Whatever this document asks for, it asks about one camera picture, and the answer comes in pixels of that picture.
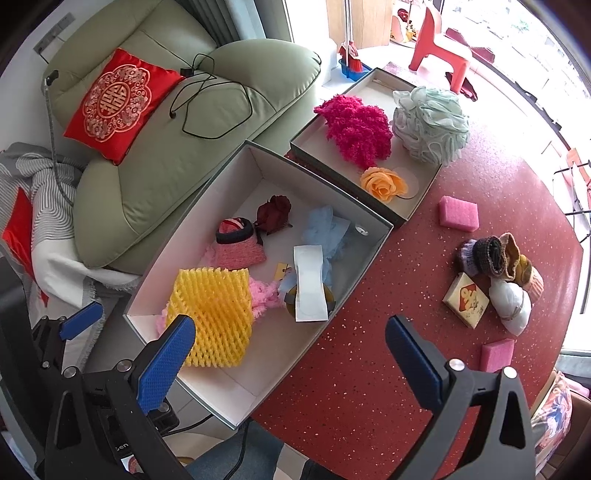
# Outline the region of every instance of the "wooden cabinet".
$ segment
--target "wooden cabinet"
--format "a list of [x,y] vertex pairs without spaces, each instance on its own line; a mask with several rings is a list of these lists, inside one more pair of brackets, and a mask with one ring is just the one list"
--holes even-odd
[[[345,41],[343,0],[326,0],[330,38],[341,45]],[[392,0],[351,0],[353,39],[357,48],[388,45],[392,24]]]

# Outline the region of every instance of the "person's leg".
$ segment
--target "person's leg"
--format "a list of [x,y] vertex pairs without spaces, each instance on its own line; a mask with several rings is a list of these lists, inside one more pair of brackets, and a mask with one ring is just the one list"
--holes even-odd
[[[244,457],[236,472],[242,446]],[[283,442],[255,421],[245,423],[233,437],[204,453],[187,470],[195,480],[272,480]]]
[[314,460],[307,460],[301,471],[300,480],[345,480],[343,477],[324,468]]

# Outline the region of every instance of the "pink foam block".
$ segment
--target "pink foam block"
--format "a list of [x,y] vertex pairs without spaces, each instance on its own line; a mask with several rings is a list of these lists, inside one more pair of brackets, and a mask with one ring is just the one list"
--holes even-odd
[[515,340],[512,338],[482,345],[480,370],[483,372],[496,372],[503,367],[511,365],[514,347]]
[[478,230],[478,205],[447,195],[439,200],[439,225],[466,232]]

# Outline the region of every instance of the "red embroidered pillow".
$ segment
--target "red embroidered pillow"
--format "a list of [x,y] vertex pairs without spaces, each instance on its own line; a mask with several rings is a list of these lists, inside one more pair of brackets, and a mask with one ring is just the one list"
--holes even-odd
[[183,80],[117,48],[70,120],[64,137],[92,147],[119,165],[170,90]]

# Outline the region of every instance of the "white box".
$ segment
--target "white box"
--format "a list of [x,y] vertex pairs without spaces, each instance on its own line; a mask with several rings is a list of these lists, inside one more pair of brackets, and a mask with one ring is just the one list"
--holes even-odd
[[[302,243],[312,209],[331,205],[336,216],[351,221],[342,258],[332,262],[336,308],[329,321],[334,317],[384,244],[392,224],[305,168],[246,142],[188,208],[131,300],[125,317],[144,342],[157,338],[156,319],[168,302],[179,269],[199,266],[220,221],[235,216],[254,221],[258,206],[274,194],[289,198],[293,227],[264,237],[267,261],[249,269],[257,280],[272,281],[278,262],[293,264],[293,247]],[[239,367],[183,367],[177,382],[222,422],[238,428],[327,325],[296,323],[287,309],[270,309],[254,324]]]
[[[364,105],[380,107],[384,110],[388,120],[391,121],[396,110],[392,93],[395,90],[410,92],[414,88],[414,85],[385,70],[373,69],[352,85],[344,95],[359,97],[363,100]],[[435,181],[441,165],[413,160],[408,150],[404,148],[402,141],[394,136],[392,138],[392,153],[385,160],[376,160],[376,164],[378,167],[390,170],[402,171],[403,168],[411,172],[417,179],[418,193],[411,199],[396,197],[387,204],[382,203],[361,188],[363,170],[343,158],[335,141],[326,139],[327,131],[328,127],[324,117],[316,115],[291,139],[292,152],[304,164],[321,172],[324,178],[358,198],[363,204],[391,221],[396,227],[410,220]]]

